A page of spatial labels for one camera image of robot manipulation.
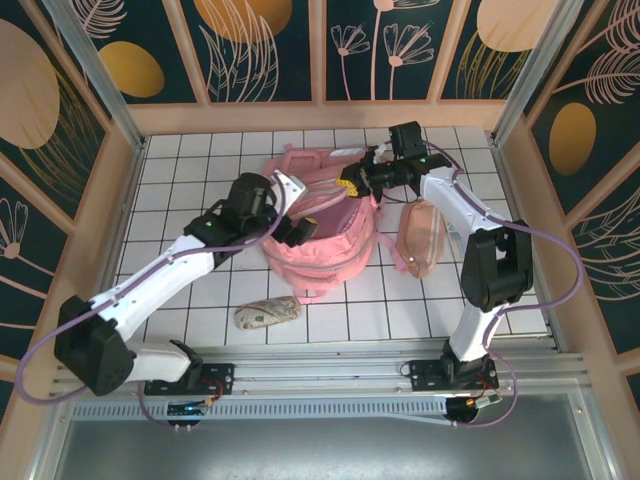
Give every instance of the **flower illustration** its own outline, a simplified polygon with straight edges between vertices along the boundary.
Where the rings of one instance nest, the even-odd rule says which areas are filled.
[[[347,100],[351,100],[349,93],[349,84],[347,83],[347,72],[344,66],[344,57],[356,53],[366,52],[371,48],[371,44],[366,41],[367,36],[362,30],[362,25],[354,27],[349,25],[342,29],[340,25],[331,27],[331,38],[338,49],[340,55],[340,64],[342,66],[342,81],[344,82],[344,91],[347,94]]]
[[[428,48],[431,43],[429,25],[416,27],[407,25],[398,35],[398,24],[394,23],[384,27],[384,46],[391,65],[391,78],[389,80],[389,100],[393,100],[393,81],[395,69],[404,65],[415,65],[433,60],[433,48]]]
[[[393,9],[409,9],[430,7],[440,0],[373,0],[374,6],[381,12],[389,12]]]
[[[439,2],[440,0],[373,0],[373,6],[376,7],[377,12],[373,27],[373,48],[371,49],[371,100],[376,99],[376,52],[378,51],[378,31],[380,30],[382,12],[431,7]]]
[[[29,209],[22,202],[16,202],[12,212],[9,201],[0,199],[0,256],[11,260],[20,255],[28,217]]]

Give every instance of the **robotic arm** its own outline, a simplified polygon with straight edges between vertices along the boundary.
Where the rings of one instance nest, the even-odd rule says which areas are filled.
[[[184,228],[184,235],[125,283],[88,302],[78,297],[67,300],[60,309],[59,325],[107,302],[111,305],[56,337],[58,360],[98,396],[129,381],[161,380],[181,383],[187,389],[198,382],[202,360],[182,342],[127,342],[163,303],[240,250],[207,249],[243,245],[263,236],[278,212],[286,213],[306,191],[295,177],[279,171],[274,177],[284,189],[284,198],[280,188],[272,187],[267,178],[244,173],[233,182],[227,199],[195,218]],[[276,241],[295,246],[310,238],[314,230],[311,222],[303,219],[293,226],[284,216],[271,235]]]
[[[374,195],[378,200],[384,189],[408,185],[432,202],[459,232],[465,248],[462,288],[468,301],[437,368],[426,376],[438,377],[435,388],[462,387],[493,369],[483,343],[487,328],[500,309],[517,302],[533,284],[531,239],[478,211],[490,210],[466,186],[457,184],[455,165],[443,155],[428,155],[416,122],[390,128],[390,136],[394,161],[376,163],[379,150],[370,148],[360,162],[343,170],[338,183],[348,187],[351,196]],[[202,359],[193,350],[176,340],[158,345],[129,340],[169,298],[233,255],[210,249],[239,246],[263,236],[278,212],[286,213],[305,192],[295,177],[278,171],[274,176],[285,189],[284,198],[265,177],[245,173],[233,182],[227,199],[195,218],[169,249],[125,283],[88,302],[78,297],[67,300],[60,310],[60,325],[106,302],[111,305],[58,335],[56,357],[98,396],[140,380],[160,380],[180,391],[191,390],[202,370]],[[294,225],[284,216],[271,235],[293,247],[309,239],[314,230],[312,222],[303,219]],[[503,258],[498,258],[498,251]],[[490,340],[494,332],[488,333]]]
[[[339,183],[351,196],[372,194],[377,200],[383,189],[407,185],[434,204],[459,233],[465,251],[462,290],[467,302],[456,331],[444,346],[439,368],[426,376],[439,377],[441,382],[434,382],[437,385],[467,385],[483,371],[493,370],[484,347],[492,319],[533,285],[531,237],[487,218],[490,214],[503,219],[457,182],[456,165],[442,154],[428,155],[417,122],[391,127],[389,133],[394,160],[375,163],[375,150],[370,148],[359,163],[343,170]],[[489,341],[496,327],[488,332]]]

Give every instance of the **beige pouch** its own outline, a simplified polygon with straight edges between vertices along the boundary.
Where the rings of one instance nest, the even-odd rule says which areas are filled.
[[[396,248],[416,278],[422,278],[442,257],[446,226],[442,213],[426,200],[408,203],[402,210]]]

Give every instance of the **dark teal wallpaper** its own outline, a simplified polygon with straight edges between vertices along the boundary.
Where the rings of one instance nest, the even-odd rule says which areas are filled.
[[[532,127],[571,211],[640,141],[640,4],[612,0]]]
[[[44,4],[42,3],[42,0],[36,0],[36,5],[38,6],[38,8],[40,9],[40,11],[42,12],[42,14],[44,15],[44,17],[47,19],[47,22],[49,23],[49,25],[51,26],[51,28],[53,28],[54,32],[56,33],[56,35],[58,36],[58,41],[60,41],[62,43],[63,48],[66,50],[66,52],[69,54],[69,57],[71,58],[71,61],[73,62],[73,64],[76,66],[76,68],[78,69],[78,71],[82,74],[82,76],[84,77],[84,81],[85,83],[89,86],[89,88],[91,89],[91,92],[93,93],[93,96],[96,98],[96,100],[98,100],[98,103],[100,103],[100,106],[102,107],[102,110],[104,111],[105,115],[107,115],[107,117],[109,117],[109,119],[111,119],[111,112],[109,112],[109,110],[107,109],[107,107],[104,105],[104,103],[102,103],[102,99],[100,98],[100,95],[98,95],[98,92],[96,91],[96,89],[93,86],[93,83],[91,82],[91,80],[89,80],[89,78],[87,77],[87,74],[84,72],[84,69],[82,68],[82,65],[80,65],[80,62],[78,61],[78,59],[76,58],[76,56],[74,55],[74,53],[71,51],[71,48],[69,48],[69,45],[67,44],[67,42],[65,41],[64,38],[62,38],[62,35],[60,34],[60,31],[56,28],[56,26],[53,23],[53,19],[51,18],[51,16],[49,15],[49,12],[47,11],[46,7],[44,6]]]
[[[0,354],[26,352],[66,240],[0,178]]]
[[[567,33],[567,36],[564,37],[564,40],[562,41],[562,45],[560,45],[560,48],[556,52],[555,57],[547,67],[547,70],[544,72],[544,75],[540,79],[538,86],[534,90],[533,94],[531,94],[531,97],[529,98],[527,105],[524,107],[525,115],[528,115],[531,109],[533,108],[533,106],[535,105],[536,101],[538,100],[538,97],[540,96],[540,93],[545,87],[549,74],[553,72],[558,66],[560,59],[562,58],[562,56],[564,55],[564,52],[567,50],[567,47],[573,40],[573,37],[575,37],[576,32],[578,31],[578,29],[580,28],[580,25],[584,21],[584,17],[587,16],[587,13],[589,13],[589,10],[591,9],[592,6],[593,6],[593,0],[584,0],[584,3],[580,8],[580,13],[578,13],[578,17],[576,18],[576,21],[573,22],[573,26],[571,27],[571,30],[569,30],[569,33]]]
[[[105,132],[15,0],[0,9],[0,65],[0,152],[73,218]]]
[[[424,100],[451,4],[328,0],[326,100]]]
[[[443,99],[506,99],[553,2],[472,0]]]
[[[69,1],[127,103],[196,101],[161,0]]]
[[[0,424],[7,411],[7,405],[9,405],[9,398],[11,398],[11,392],[13,390],[13,383],[0,380]]]
[[[212,102],[311,100],[307,0],[181,4]]]
[[[640,348],[640,169],[573,229],[618,353]]]

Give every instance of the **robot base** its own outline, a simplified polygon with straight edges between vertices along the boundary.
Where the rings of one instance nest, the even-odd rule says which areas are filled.
[[[233,391],[235,365],[232,363],[205,363],[200,367],[199,378],[196,381],[167,383],[161,380],[147,382],[144,394],[153,396],[197,395],[209,396],[220,394],[230,395]]]
[[[472,362],[460,362],[449,342],[445,343],[439,360],[411,360],[407,362],[414,392],[435,390],[474,391],[500,387],[496,365],[489,355]]]

